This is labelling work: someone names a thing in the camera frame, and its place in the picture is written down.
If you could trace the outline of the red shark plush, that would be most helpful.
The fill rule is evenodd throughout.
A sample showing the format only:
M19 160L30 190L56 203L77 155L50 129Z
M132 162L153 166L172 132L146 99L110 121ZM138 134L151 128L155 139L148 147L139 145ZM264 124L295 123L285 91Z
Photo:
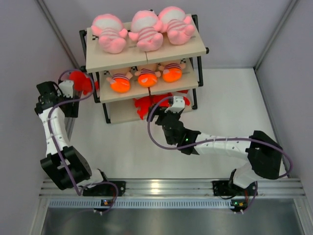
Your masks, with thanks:
M185 101L185 105L190 106L191 102L190 102L190 99L188 96L188 92L189 92L189 90L175 91L175 92L172 92L172 95L173 96L182 96L184 101Z
M153 104L157 104L157 103L159 103L162 99L164 99L164 98L166 98L166 97L168 97L168 96L172 96L172 94L171 94L171 93L167 93L167 94L153 95L153 96L152 96L152 103L153 103ZM159 104L159 106L161 106L161 107L169 107L169 106L170 106L169 100L167 99L167 100L161 102L161 103Z

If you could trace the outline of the pink striped plush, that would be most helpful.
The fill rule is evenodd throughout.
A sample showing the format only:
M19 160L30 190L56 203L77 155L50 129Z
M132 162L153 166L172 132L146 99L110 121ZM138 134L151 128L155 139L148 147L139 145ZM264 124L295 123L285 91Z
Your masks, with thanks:
M141 10L134 15L128 36L141 51L155 51L163 43L162 27L163 23L153 11Z
M115 15L97 16L91 25L93 35L98 37L101 49L107 53L118 54L126 45L127 29Z

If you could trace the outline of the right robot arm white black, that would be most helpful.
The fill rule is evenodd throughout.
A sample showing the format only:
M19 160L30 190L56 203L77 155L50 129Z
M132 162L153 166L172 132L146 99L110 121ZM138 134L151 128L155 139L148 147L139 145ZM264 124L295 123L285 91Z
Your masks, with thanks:
M167 144L179 147L186 155L223 155L245 160L234 169L227 181L213 183L215 196L234 197L252 195L252 187L260 179L279 179L282 160L281 146L263 131L255 130L247 138L226 138L208 135L184 127L180 121L182 108L154 107L149 116L157 116L156 125L162 127Z

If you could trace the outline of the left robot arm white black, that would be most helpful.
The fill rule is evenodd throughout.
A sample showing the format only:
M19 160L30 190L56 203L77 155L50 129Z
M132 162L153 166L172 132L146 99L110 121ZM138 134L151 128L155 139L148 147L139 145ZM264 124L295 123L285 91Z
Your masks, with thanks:
M40 95L34 110L45 130L46 157L40 161L44 172L60 190L77 188L91 195L108 194L111 186L104 172L91 169L68 138L65 120L78 116L80 98L73 81L43 82L37 90Z

